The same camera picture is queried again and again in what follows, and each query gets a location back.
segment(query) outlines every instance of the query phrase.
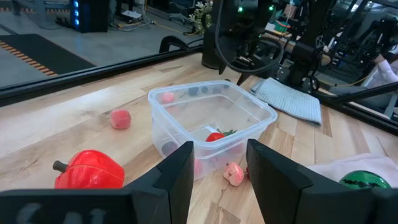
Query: red bell pepper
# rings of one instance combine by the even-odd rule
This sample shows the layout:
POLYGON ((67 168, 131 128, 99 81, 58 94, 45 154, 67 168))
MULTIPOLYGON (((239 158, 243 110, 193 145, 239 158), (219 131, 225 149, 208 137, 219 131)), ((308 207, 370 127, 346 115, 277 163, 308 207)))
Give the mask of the red bell pepper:
POLYGON ((124 169, 96 150, 78 152, 68 165, 55 161, 53 169, 62 172, 55 179, 56 189, 119 189, 124 182, 124 169))

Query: orange and black stripe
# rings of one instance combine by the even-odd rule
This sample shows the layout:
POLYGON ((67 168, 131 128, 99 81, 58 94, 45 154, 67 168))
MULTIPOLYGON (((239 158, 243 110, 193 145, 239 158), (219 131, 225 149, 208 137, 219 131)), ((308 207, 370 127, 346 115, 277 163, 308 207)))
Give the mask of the orange and black stripe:
MULTIPOLYGON (((9 12, 11 11, 11 8, 9 7, 0 7, 0 12, 9 12)), ((29 13, 33 13, 35 12, 33 9, 30 8, 21 8, 22 12, 29 12, 29 13)), ((51 13, 51 14, 55 14, 58 12, 64 12, 64 13, 69 13, 69 9, 45 9, 46 13, 51 13)))
POLYGON ((8 45, 5 42, 0 41, 0 47, 3 48, 4 50, 7 50, 9 53, 15 55, 19 59, 23 60, 24 62, 28 63, 30 66, 36 68, 37 70, 39 70, 40 72, 44 73, 45 75, 47 75, 49 77, 53 77, 53 76, 57 75, 55 72, 46 68, 44 65, 41 65, 40 63, 36 62, 29 56, 21 53, 20 51, 18 51, 14 47, 11 47, 10 45, 8 45))

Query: container rim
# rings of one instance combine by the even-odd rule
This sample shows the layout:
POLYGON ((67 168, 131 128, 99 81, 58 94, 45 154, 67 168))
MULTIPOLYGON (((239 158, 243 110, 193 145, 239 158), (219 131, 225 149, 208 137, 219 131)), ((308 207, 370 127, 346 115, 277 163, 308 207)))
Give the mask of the container rim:
POLYGON ((235 83, 228 82, 225 80, 214 80, 214 81, 204 81, 204 82, 195 82, 195 83, 187 83, 187 84, 179 84, 179 85, 174 85, 174 86, 166 86, 166 87, 160 87, 160 88, 154 88, 148 93, 148 101, 152 106, 157 106, 159 107, 160 112, 170 121, 172 121, 172 125, 177 129, 178 132, 186 135, 187 138, 191 139, 195 144, 203 147, 220 147, 224 144, 229 144, 231 141, 235 141, 238 139, 242 138, 242 135, 245 136, 247 134, 252 133, 253 131, 258 131, 259 127, 264 125, 264 123, 271 124, 274 122, 278 115, 276 111, 271 108, 267 103, 259 100, 258 98, 254 97, 252 94, 247 92, 246 90, 242 89, 240 86, 237 86, 235 83), (169 112, 166 111, 166 109, 157 101, 155 100, 155 95, 165 92, 165 91, 174 91, 174 90, 179 90, 181 87, 198 87, 198 86, 203 86, 204 84, 207 85, 228 85, 231 88, 234 88, 235 90, 239 91, 242 93, 244 96, 248 97, 250 100, 253 101, 258 107, 266 109, 268 112, 270 112, 271 116, 263 121, 258 122, 257 124, 254 124, 250 127, 247 127, 243 130, 239 130, 236 133, 226 136, 225 138, 221 138, 217 141, 214 142, 206 142, 206 141, 201 141, 198 140, 197 138, 193 137, 191 133, 189 133, 181 124, 178 123, 178 121, 171 115, 169 112))

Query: clear plastic container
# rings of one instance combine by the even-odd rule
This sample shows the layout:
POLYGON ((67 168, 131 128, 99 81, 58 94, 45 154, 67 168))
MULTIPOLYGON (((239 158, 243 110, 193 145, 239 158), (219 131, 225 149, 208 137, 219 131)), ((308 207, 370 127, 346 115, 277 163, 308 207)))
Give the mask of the clear plastic container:
POLYGON ((152 140, 164 157, 186 141, 195 148, 195 179, 204 177, 246 151, 248 139, 258 139, 277 113, 234 83, 199 82, 153 89, 152 140), (206 142, 214 132, 237 130, 206 142))

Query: white sleeve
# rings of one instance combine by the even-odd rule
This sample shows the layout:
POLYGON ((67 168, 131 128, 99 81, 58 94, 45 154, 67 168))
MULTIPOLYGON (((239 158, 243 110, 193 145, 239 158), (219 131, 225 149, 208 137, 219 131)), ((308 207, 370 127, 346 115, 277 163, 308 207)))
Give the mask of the white sleeve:
POLYGON ((386 82, 398 82, 398 76, 391 70, 391 66, 388 64, 387 60, 378 63, 377 68, 386 82))

